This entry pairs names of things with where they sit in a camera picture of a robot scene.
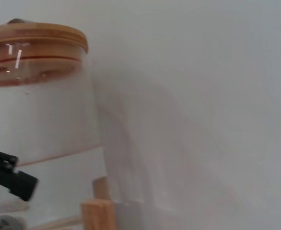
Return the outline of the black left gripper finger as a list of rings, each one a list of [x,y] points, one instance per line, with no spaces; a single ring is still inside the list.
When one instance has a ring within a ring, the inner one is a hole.
[[[21,200],[31,200],[39,180],[25,172],[15,172],[18,157],[0,152],[0,185]]]

